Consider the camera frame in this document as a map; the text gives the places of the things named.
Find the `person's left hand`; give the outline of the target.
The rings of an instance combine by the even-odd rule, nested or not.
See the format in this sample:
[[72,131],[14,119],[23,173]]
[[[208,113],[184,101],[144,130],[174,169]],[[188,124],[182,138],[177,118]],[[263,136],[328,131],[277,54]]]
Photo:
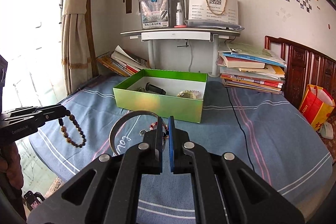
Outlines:
[[1,172],[6,174],[11,186],[21,190],[24,181],[17,145],[15,143],[6,145],[1,149],[1,153]]

